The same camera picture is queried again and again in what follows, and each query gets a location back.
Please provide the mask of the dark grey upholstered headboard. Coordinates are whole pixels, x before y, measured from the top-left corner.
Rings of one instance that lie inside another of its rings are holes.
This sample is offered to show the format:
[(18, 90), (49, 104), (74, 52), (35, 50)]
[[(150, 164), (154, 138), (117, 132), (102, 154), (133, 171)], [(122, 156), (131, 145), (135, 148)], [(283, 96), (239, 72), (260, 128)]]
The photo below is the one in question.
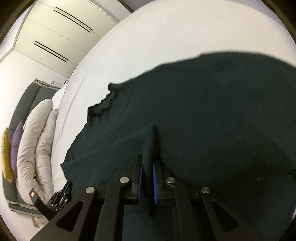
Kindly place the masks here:
[[(58, 90), (59, 88), (38, 79), (35, 79), (27, 87), (16, 106), (8, 127), (8, 137), (10, 142), (13, 139), (13, 135), (19, 122), (24, 123), (37, 104), (46, 98), (52, 98)], [(24, 215), (43, 217), (36, 207), (25, 204), (17, 191), (15, 182), (10, 183), (8, 180), (3, 179), (3, 190), (11, 211)]]

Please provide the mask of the yellow cushion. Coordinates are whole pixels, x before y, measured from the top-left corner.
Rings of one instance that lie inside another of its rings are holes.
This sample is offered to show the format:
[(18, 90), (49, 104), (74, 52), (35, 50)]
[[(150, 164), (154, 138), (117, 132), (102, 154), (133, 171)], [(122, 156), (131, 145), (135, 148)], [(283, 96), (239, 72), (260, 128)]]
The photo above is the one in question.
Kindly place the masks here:
[(14, 174), (11, 168), (10, 151), (11, 142), (9, 139), (8, 128), (5, 128), (1, 138), (1, 170), (4, 180), (12, 183), (14, 181)]

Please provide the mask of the large beige pillow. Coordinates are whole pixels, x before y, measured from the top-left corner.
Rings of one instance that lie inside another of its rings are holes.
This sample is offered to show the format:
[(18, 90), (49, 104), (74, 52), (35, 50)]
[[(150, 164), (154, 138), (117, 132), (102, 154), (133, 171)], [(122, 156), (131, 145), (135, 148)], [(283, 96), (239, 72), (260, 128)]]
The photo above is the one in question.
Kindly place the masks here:
[(23, 135), (17, 155), (17, 191), (27, 205), (33, 205), (30, 191), (34, 189), (42, 198), (43, 191), (36, 180), (36, 147), (47, 118), (53, 110), (53, 101), (45, 99), (30, 112), (23, 126)]

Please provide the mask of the white pillow at headboard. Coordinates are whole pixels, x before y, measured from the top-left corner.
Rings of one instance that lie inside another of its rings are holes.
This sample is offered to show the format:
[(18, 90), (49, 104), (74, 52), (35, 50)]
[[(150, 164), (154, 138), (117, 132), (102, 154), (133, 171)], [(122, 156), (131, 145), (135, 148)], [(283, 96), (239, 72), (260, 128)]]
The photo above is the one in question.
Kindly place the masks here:
[(65, 93), (65, 90), (66, 90), (66, 87), (67, 87), (67, 84), (63, 85), (52, 97), (52, 102), (53, 102), (53, 109), (58, 109), (60, 104), (61, 104), (61, 101), (62, 101), (62, 98), (63, 98), (63, 95)]

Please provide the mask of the white bed sheet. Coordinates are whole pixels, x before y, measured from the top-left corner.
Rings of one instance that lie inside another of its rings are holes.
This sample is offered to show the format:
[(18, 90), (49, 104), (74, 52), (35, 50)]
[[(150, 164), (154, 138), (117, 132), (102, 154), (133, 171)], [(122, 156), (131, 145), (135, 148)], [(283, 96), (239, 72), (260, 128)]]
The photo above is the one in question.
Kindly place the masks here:
[(52, 150), (54, 190), (61, 163), (87, 121), (89, 106), (122, 83), (163, 63), (218, 51), (255, 52), (295, 65), (295, 42), (261, 1), (153, 1), (122, 20), (86, 55), (61, 99)]

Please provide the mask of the purple cushion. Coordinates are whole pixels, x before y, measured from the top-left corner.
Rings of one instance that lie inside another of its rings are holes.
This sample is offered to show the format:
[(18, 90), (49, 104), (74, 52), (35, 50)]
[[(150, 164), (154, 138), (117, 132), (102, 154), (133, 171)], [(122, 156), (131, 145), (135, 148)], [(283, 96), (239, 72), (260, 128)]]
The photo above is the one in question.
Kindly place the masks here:
[(11, 153), (10, 153), (10, 164), (11, 164), (11, 169), (13, 171), (15, 178), (17, 177), (17, 158), (18, 158), (18, 150), (19, 150), (22, 135), (23, 135), (23, 122), (20, 121), (13, 135), (13, 139), (11, 142)]

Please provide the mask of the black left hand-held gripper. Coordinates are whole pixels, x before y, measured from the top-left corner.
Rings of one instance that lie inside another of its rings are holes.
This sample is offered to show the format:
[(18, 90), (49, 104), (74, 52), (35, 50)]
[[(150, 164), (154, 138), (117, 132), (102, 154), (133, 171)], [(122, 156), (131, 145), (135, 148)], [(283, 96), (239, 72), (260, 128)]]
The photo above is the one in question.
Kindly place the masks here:
[(29, 192), (29, 196), (34, 206), (50, 221), (71, 201), (72, 187), (73, 183), (67, 181), (64, 187), (60, 191), (55, 192), (46, 204), (44, 204), (33, 188)]

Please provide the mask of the dark green knit garment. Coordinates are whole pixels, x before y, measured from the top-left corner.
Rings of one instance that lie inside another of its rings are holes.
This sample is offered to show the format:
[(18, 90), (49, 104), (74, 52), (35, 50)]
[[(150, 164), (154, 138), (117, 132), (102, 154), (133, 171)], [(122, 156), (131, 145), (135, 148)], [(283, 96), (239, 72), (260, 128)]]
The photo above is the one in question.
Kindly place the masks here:
[(61, 167), (77, 195), (122, 177), (142, 156), (192, 190), (207, 186), (267, 240), (295, 211), (295, 68), (248, 53), (158, 66), (88, 108)]

